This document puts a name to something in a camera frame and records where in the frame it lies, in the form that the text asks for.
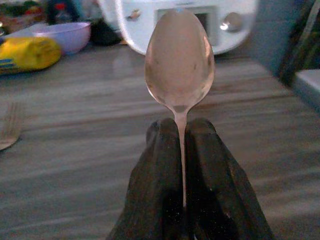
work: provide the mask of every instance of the wooden countertop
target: wooden countertop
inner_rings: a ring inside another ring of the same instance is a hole
[[[317,240],[320,119],[261,65],[218,57],[208,118],[247,172],[278,239]],[[149,95],[144,57],[88,47],[40,72],[0,77],[26,103],[21,140],[0,152],[0,239],[104,239],[122,207],[148,126],[171,117]]]

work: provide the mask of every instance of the white kitchen appliance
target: white kitchen appliance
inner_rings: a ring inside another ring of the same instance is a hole
[[[110,8],[108,2],[99,1],[102,11]],[[198,17],[217,55],[236,48],[246,39],[258,3],[259,0],[115,0],[115,9],[121,34],[140,54],[146,53],[160,17],[168,10],[184,8]]]

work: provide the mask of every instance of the spoon handle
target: spoon handle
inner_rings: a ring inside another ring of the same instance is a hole
[[[174,113],[174,121],[178,127],[180,149],[181,149],[181,165],[182,165],[182,188],[183,188],[183,211],[187,208],[187,179],[186,179],[186,150],[185,150],[185,133],[187,126],[187,113]]]

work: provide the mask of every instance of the bottle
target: bottle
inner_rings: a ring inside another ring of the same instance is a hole
[[[64,3],[57,3],[54,7],[57,10],[57,15],[55,16],[56,24],[65,24],[72,22],[72,17],[66,11],[66,5]]]

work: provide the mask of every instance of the red bottle cap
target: red bottle cap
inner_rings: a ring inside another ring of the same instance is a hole
[[[66,5],[64,3],[57,3],[54,5],[55,9],[57,10],[64,10],[66,8]]]

